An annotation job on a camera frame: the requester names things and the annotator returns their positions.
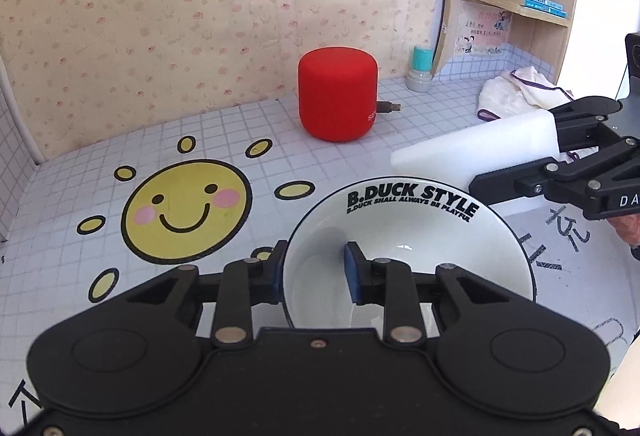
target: yellow smiley face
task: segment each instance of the yellow smiley face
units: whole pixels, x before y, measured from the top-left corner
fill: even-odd
[[[129,197],[122,237],[148,262],[191,262],[233,239],[251,203],[249,181],[236,167],[206,159],[176,163],[147,178]]]

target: white bowl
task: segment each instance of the white bowl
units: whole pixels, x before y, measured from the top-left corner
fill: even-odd
[[[382,329],[382,307],[354,308],[351,303],[343,262],[348,241],[356,241],[367,259],[389,257],[424,273],[453,262],[535,298],[523,248],[489,207],[436,181],[373,178],[325,197],[293,231],[282,269],[284,307],[292,326]],[[422,305],[422,311],[428,335],[437,336],[430,306]]]

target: blue book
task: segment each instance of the blue book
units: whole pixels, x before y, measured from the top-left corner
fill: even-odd
[[[564,6],[562,6],[557,2],[553,2],[551,0],[532,0],[532,1],[538,2],[540,4],[544,4],[545,6],[548,6],[550,8],[555,8],[556,10],[560,10],[561,12],[562,10],[564,10]]]
[[[562,17],[566,19],[566,12],[564,12],[563,10],[558,10],[557,8],[551,8],[550,6],[546,6],[544,4],[540,4],[532,0],[521,0],[521,1],[522,1],[522,5],[526,6],[527,8],[533,8],[535,10],[540,10],[540,12],[547,12],[547,13],[550,13],[551,15],[557,15],[558,17]]]

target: pink cheek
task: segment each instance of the pink cheek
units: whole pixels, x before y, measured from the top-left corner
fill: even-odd
[[[151,205],[147,205],[146,207],[140,207],[136,211],[136,215],[133,216],[133,221],[137,225],[146,225],[147,223],[151,223],[156,218],[156,209]]]
[[[228,209],[233,207],[240,201],[240,194],[233,189],[224,189],[216,192],[213,196],[213,204],[220,209]]]

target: smile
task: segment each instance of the smile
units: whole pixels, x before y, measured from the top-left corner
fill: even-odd
[[[196,228],[200,228],[202,226],[202,223],[204,223],[207,220],[207,216],[209,215],[210,208],[211,208],[211,205],[209,205],[208,203],[205,203],[202,217],[198,220],[197,223],[191,226],[187,226],[186,228],[178,228],[177,226],[170,225],[169,222],[166,220],[166,217],[164,216],[164,214],[160,214],[160,223],[162,223],[162,226],[164,226],[164,228],[166,228],[171,232],[175,232],[176,234],[186,234],[187,232],[193,232]]]

